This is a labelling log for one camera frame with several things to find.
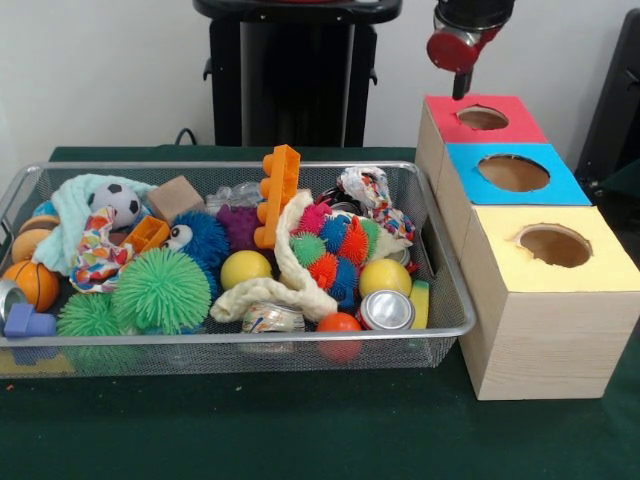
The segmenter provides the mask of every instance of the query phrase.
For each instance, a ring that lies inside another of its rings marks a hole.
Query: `orange block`
[[[125,238],[120,246],[130,243],[136,253],[146,252],[157,248],[169,238],[169,225],[167,222],[147,215],[136,225],[136,228]]]
[[[267,178],[260,182],[260,193],[267,200],[258,205],[258,220],[264,227],[256,228],[253,240],[258,248],[273,248],[280,213],[298,191],[300,154],[289,145],[280,145],[264,157],[262,168]]]

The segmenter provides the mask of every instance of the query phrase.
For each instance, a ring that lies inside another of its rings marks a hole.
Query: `purple block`
[[[34,313],[33,305],[16,303],[4,326],[7,338],[51,337],[56,334],[56,319],[48,313]]]

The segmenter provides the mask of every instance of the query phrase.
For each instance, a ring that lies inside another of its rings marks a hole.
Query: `wire mesh basket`
[[[302,163],[300,187],[314,196],[335,185],[345,167],[366,163]],[[420,265],[415,277],[430,284],[429,324],[402,332],[242,334],[241,323],[219,324],[207,319],[207,334],[117,337],[0,337],[0,378],[172,375],[261,371],[306,371],[436,367],[456,337],[475,324],[475,311],[453,254],[433,193],[413,164],[376,162],[388,176],[395,206],[414,221],[411,248]],[[181,163],[50,163],[23,169],[0,203],[3,234],[2,264],[20,226],[36,206],[51,198],[76,175],[118,175],[160,185],[184,175],[202,196],[223,185],[263,178],[258,162]],[[61,283],[58,310],[73,289]]]

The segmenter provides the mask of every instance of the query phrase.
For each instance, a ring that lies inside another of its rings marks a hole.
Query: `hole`
[[[482,105],[463,108],[457,115],[464,125],[476,130],[500,130],[509,125],[509,119],[504,114]]]
[[[549,185],[546,169],[519,155],[492,155],[478,165],[480,172],[496,187],[510,192],[531,192]]]
[[[591,258],[591,245],[579,233],[560,225],[527,227],[519,244],[533,254],[533,258],[566,268],[579,267]]]

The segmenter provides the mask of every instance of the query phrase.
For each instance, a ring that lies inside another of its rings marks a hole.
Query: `black stand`
[[[194,0],[212,18],[216,144],[362,146],[369,82],[376,82],[371,24],[401,0],[281,4]]]

